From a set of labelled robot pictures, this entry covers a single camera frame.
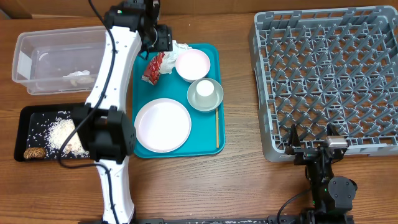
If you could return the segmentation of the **white napkin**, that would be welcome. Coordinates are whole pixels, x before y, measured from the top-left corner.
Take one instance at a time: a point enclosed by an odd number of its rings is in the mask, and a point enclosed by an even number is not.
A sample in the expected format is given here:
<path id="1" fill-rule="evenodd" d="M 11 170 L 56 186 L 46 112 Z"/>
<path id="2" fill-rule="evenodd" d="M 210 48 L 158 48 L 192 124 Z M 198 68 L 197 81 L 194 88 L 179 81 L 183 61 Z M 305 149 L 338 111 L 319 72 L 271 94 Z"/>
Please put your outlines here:
<path id="1" fill-rule="evenodd" d="M 95 81 L 88 70 L 75 71 L 69 75 L 63 76 L 63 78 L 68 80 L 73 86 L 90 84 Z"/>
<path id="2" fill-rule="evenodd" d="M 192 49 L 188 44 L 179 44 L 176 40 L 172 41 L 172 48 L 172 51 L 164 52 L 164 57 L 159 70 L 161 74 L 171 74 L 178 56 L 187 50 Z"/>

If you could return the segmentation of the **red snack wrapper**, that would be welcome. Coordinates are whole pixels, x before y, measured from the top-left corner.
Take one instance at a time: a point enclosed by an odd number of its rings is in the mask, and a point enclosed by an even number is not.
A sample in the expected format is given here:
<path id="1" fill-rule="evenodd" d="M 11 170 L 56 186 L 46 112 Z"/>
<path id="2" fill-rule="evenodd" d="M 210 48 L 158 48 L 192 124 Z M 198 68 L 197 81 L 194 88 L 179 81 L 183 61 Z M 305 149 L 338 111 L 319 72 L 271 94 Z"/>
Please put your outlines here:
<path id="1" fill-rule="evenodd" d="M 160 67 L 163 62 L 165 54 L 163 52 L 159 52 L 147 65 L 144 74 L 141 76 L 141 79 L 151 85 L 156 85 L 160 78 Z"/>

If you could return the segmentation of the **white round plate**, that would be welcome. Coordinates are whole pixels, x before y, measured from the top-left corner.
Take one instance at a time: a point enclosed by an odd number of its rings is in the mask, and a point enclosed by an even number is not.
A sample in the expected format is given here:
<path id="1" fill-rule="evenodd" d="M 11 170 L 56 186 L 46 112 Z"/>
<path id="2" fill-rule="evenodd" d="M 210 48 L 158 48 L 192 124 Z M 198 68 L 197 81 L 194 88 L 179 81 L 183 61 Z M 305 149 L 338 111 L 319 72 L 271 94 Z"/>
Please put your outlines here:
<path id="1" fill-rule="evenodd" d="M 170 98 L 159 98 L 139 110 L 134 127 L 137 140 L 144 148 L 166 153 L 185 143 L 191 132 L 192 120 L 184 105 Z"/>

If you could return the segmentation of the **white rice pile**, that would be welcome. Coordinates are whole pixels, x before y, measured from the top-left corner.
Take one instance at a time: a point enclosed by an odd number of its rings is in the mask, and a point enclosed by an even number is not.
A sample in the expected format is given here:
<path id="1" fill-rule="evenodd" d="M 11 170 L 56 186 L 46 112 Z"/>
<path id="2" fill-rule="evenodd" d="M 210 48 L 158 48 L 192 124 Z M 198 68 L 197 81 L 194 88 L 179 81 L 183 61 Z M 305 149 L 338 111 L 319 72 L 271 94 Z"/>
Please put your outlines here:
<path id="1" fill-rule="evenodd" d="M 48 128 L 45 137 L 47 155 L 56 156 L 62 144 L 75 129 L 72 119 L 57 118 Z M 74 134 L 63 149 L 62 157 L 89 157 L 89 152 L 84 150 L 80 138 Z"/>

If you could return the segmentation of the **brown mushroom piece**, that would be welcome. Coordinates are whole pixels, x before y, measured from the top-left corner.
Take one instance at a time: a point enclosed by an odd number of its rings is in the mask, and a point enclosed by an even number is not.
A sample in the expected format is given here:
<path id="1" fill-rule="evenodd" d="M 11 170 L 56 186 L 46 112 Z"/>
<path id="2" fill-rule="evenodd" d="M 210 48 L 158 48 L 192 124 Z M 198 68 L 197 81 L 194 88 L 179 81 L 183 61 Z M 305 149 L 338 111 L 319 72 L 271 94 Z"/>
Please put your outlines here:
<path id="1" fill-rule="evenodd" d="M 46 155 L 47 151 L 44 147 L 30 147 L 23 154 L 25 160 L 44 159 Z"/>

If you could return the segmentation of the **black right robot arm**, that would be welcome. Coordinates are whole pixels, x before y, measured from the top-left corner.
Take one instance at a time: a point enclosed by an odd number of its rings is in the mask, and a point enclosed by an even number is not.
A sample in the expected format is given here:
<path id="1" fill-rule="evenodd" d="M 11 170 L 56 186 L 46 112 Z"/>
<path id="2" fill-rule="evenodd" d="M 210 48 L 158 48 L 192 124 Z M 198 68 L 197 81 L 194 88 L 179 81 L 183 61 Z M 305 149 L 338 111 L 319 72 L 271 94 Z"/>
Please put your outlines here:
<path id="1" fill-rule="evenodd" d="M 316 148 L 303 148 L 300 144 L 296 125 L 291 125 L 286 154 L 294 155 L 296 166 L 305 166 L 305 175 L 310 187 L 293 196 L 279 209 L 277 223 L 283 218 L 283 209 L 296 198 L 312 194 L 312 208 L 305 208 L 299 215 L 288 218 L 290 223 L 353 223 L 347 212 L 353 209 L 358 186 L 355 181 L 335 176 L 332 164 L 341 161 L 348 149 L 346 139 L 338 134 L 332 124 L 326 127 L 327 137 Z"/>

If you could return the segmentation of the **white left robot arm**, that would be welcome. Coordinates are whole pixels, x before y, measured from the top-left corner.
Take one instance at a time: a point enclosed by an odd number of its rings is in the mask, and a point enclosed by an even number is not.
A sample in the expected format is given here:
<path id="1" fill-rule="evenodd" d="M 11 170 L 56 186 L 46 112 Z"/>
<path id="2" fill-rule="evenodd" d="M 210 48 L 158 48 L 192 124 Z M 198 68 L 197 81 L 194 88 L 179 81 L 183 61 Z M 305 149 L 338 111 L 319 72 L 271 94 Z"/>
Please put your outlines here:
<path id="1" fill-rule="evenodd" d="M 106 31 L 98 76 L 84 106 L 72 111 L 72 135 L 99 173 L 100 223 L 133 223 L 135 218 L 128 165 L 136 129 L 126 114 L 126 97 L 136 57 L 172 50 L 171 29 L 158 23 L 159 14 L 160 1 L 122 1 L 99 17 Z"/>

